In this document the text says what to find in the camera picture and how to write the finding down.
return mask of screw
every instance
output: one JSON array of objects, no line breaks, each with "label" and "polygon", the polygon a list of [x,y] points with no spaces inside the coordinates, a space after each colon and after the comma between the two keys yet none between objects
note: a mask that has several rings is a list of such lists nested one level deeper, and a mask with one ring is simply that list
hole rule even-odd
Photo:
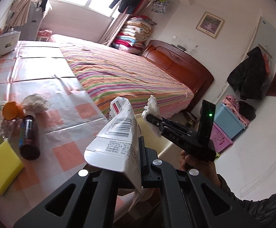
[{"label": "screw", "polygon": [[88,170],[85,170],[85,169],[79,170],[78,175],[81,177],[85,177],[88,175]]},{"label": "screw", "polygon": [[154,159],[153,160],[153,164],[154,165],[161,165],[162,164],[162,161],[160,159]]},{"label": "screw", "polygon": [[191,169],[189,170],[190,175],[197,176],[199,174],[199,171],[197,169]]}]

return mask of tissue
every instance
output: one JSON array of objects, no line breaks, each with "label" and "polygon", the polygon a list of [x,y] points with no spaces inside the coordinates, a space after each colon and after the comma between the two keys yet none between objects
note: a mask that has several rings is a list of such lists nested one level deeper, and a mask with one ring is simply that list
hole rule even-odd
[{"label": "tissue", "polygon": [[162,120],[159,108],[157,107],[157,99],[153,95],[151,95],[151,97],[148,99],[148,105],[146,105],[144,107],[144,109],[145,110],[142,112],[141,117],[148,124],[148,126],[154,132],[154,134],[156,134],[158,137],[160,137],[161,136],[160,130],[155,125],[153,125],[147,121],[148,114],[152,114],[153,116]]},{"label": "tissue", "polygon": [[36,93],[28,95],[25,99],[23,99],[21,105],[26,111],[41,113],[47,111],[52,104],[40,94]]}]

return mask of hanging coat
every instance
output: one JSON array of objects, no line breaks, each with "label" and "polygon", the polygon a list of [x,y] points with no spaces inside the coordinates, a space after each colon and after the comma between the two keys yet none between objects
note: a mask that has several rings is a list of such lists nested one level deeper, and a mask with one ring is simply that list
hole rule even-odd
[{"label": "hanging coat", "polygon": [[261,100],[261,87],[267,74],[265,60],[258,46],[247,55],[249,57],[230,73],[227,81],[234,92],[239,90],[241,99]]}]

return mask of yellow sponge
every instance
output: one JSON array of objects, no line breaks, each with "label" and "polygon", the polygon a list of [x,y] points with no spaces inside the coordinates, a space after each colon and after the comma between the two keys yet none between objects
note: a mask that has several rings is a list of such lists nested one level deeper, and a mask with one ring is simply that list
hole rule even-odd
[{"label": "yellow sponge", "polygon": [[8,141],[0,144],[0,195],[2,196],[24,165]]}]

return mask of checkered tablecloth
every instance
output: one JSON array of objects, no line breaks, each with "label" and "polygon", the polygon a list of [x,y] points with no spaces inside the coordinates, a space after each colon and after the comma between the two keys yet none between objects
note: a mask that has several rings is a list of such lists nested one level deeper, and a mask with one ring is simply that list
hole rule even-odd
[{"label": "checkered tablecloth", "polygon": [[[7,228],[85,166],[84,150],[107,124],[56,43],[20,41],[15,51],[0,58],[1,99],[21,102],[34,93],[52,105],[36,118],[40,158],[22,159],[24,170],[0,196],[0,220]],[[18,131],[9,142],[20,155]],[[118,197],[115,216],[127,211],[131,199]]]}]

